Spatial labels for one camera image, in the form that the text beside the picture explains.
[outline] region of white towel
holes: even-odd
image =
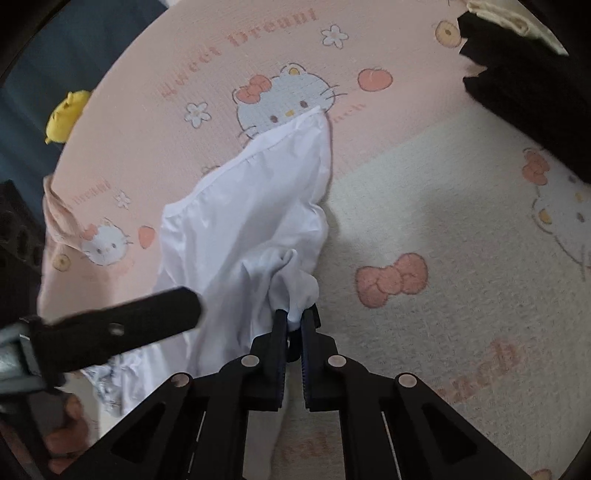
[[[290,329],[299,327],[319,296],[312,272],[328,234],[318,202],[329,176],[329,126],[317,107],[259,135],[164,208],[154,291],[186,286],[199,293],[205,314],[197,329],[128,354],[125,412],[176,372],[209,375],[248,353],[271,331],[277,309],[288,311]],[[251,414],[248,480],[269,476],[280,423],[281,415]]]

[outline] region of hello kitty face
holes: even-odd
[[[128,236],[108,219],[90,225],[81,235],[82,251],[96,265],[111,265],[121,260],[130,243]]]
[[[238,121],[250,138],[277,127],[307,110],[320,105],[327,111],[333,106],[335,87],[308,73],[297,63],[283,67],[270,80],[255,75],[250,84],[232,93],[238,105]]]
[[[525,158],[524,177],[538,193],[532,218],[573,260],[591,268],[591,187],[549,154],[528,149]]]

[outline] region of finger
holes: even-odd
[[[49,470],[53,473],[61,474],[68,468],[76,459],[75,458],[56,458],[49,461]]]
[[[80,399],[75,395],[70,395],[66,400],[65,406],[66,414],[72,420],[80,420],[82,418],[82,414],[84,413],[84,409],[82,408],[82,403]]]
[[[55,455],[79,452],[85,450],[88,437],[88,425],[84,419],[79,419],[66,428],[50,433],[45,443],[47,449]]]

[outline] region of white flower print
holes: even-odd
[[[117,201],[117,207],[129,210],[129,204],[131,203],[131,200],[125,194],[125,192],[120,190],[119,194],[115,195],[115,200]]]
[[[322,43],[327,47],[334,45],[337,48],[343,48],[343,40],[347,40],[349,36],[342,33],[338,25],[333,25],[330,30],[323,30],[324,40]]]
[[[185,115],[185,121],[191,122],[193,128],[199,128],[202,122],[207,122],[212,119],[212,116],[205,110],[207,110],[207,104],[205,102],[202,102],[199,105],[189,103],[187,105],[188,113]]]

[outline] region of bed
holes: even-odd
[[[591,189],[465,93],[479,67],[458,55],[463,11],[170,8],[101,81],[46,180],[41,314],[150,293],[164,205],[321,105],[333,139],[323,330],[370,371],[417,374],[536,479],[560,477],[591,429]],[[343,478],[337,416],[310,418],[298,382],[272,478]]]

